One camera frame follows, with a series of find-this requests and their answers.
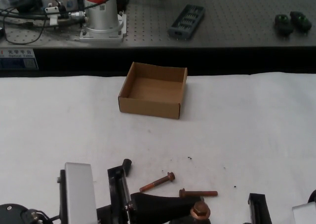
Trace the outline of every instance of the cardboard box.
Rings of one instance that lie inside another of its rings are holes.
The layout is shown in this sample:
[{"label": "cardboard box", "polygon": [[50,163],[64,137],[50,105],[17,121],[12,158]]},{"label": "cardboard box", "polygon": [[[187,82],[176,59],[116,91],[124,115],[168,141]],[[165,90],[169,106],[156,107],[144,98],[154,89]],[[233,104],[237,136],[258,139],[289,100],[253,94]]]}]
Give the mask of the cardboard box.
[{"label": "cardboard box", "polygon": [[133,63],[118,96],[121,112],[179,119],[187,68]]}]

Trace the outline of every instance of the black connector block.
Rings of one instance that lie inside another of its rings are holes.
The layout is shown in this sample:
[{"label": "black connector block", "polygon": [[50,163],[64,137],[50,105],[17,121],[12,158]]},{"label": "black connector block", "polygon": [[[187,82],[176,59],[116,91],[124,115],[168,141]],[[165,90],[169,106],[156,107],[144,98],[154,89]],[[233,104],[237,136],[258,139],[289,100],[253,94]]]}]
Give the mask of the black connector block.
[{"label": "black connector block", "polygon": [[294,31],[288,16],[285,14],[278,14],[275,17],[275,27],[277,32],[282,36],[288,36]]},{"label": "black connector block", "polygon": [[309,19],[301,12],[292,11],[290,13],[291,21],[293,25],[303,32],[307,32],[312,28],[312,23]]}]

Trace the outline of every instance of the copper bolt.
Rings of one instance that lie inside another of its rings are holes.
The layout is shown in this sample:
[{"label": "copper bolt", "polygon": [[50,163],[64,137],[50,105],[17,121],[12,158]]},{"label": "copper bolt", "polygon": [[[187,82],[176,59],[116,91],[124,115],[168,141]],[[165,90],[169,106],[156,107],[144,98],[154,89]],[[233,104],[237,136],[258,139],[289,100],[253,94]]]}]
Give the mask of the copper bolt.
[{"label": "copper bolt", "polygon": [[174,174],[172,173],[172,172],[168,172],[168,175],[167,176],[165,176],[165,177],[163,177],[163,178],[161,178],[161,179],[159,179],[159,180],[157,180],[157,181],[154,181],[154,182],[152,182],[152,183],[150,183],[150,184],[148,184],[148,185],[146,185],[146,186],[144,186],[144,187],[141,187],[140,189],[139,189],[139,191],[142,193],[142,192],[145,192],[145,191],[147,191],[147,190],[149,190],[149,189],[151,189],[151,188],[153,188],[153,187],[156,187],[156,186],[159,186],[159,185],[161,185],[162,183],[165,183],[165,182],[167,182],[167,181],[173,181],[175,179],[175,176],[174,176]]},{"label": "copper bolt", "polygon": [[218,192],[217,191],[186,191],[184,188],[179,190],[180,198],[184,198],[188,196],[215,197],[215,196],[218,196]]},{"label": "copper bolt", "polygon": [[211,210],[205,202],[199,201],[194,204],[193,208],[190,210],[190,213],[193,218],[201,221],[207,220],[209,218],[211,215]]}]

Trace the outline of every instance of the gray metal platform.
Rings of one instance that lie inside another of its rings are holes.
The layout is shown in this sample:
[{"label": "gray metal platform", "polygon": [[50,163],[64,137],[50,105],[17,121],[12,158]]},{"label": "gray metal platform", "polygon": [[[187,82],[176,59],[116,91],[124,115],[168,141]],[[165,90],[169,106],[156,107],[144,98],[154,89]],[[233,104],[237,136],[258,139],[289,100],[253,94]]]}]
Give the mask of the gray metal platform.
[{"label": "gray metal platform", "polygon": [[[168,36],[167,29],[187,4],[205,7],[204,19],[191,40],[172,39]],[[303,12],[313,23],[307,35],[295,31],[289,38],[277,36],[274,30],[275,15],[280,13],[289,15],[290,11]],[[316,46],[316,0],[130,0],[126,14],[127,36],[123,43],[80,42],[80,29],[79,26],[75,26],[56,31],[45,30],[40,40],[31,46],[33,48]],[[9,26],[6,30],[8,38],[16,42],[31,41],[38,35],[36,31]],[[12,45],[4,40],[0,46],[12,48]]]}]

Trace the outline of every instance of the bolt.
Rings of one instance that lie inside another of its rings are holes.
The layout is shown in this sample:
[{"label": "bolt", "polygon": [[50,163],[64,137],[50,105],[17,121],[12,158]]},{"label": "bolt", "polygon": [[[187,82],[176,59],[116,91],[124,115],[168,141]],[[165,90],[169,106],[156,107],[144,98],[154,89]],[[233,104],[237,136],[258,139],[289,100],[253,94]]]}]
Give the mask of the bolt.
[{"label": "bolt", "polygon": [[175,179],[175,176],[174,176],[174,174],[172,173],[172,172],[168,172],[168,175],[167,176],[165,176],[165,177],[163,177],[163,178],[161,178],[161,179],[159,179],[159,180],[156,180],[156,181],[154,181],[154,182],[152,182],[152,183],[150,183],[150,184],[148,184],[148,185],[146,185],[146,186],[144,186],[144,187],[141,187],[140,189],[139,189],[139,191],[142,193],[142,192],[145,192],[145,191],[147,191],[147,190],[150,190],[150,189],[152,189],[153,187],[156,187],[156,186],[159,186],[159,185],[161,185],[161,184],[163,184],[163,183],[165,183],[165,182],[167,182],[167,181],[173,181]]},{"label": "bolt", "polygon": [[197,220],[207,220],[211,215],[211,210],[205,202],[199,201],[194,204],[190,213]]},{"label": "bolt", "polygon": [[184,198],[188,196],[202,196],[202,197],[216,197],[217,191],[186,191],[184,188],[179,190],[179,197]]}]

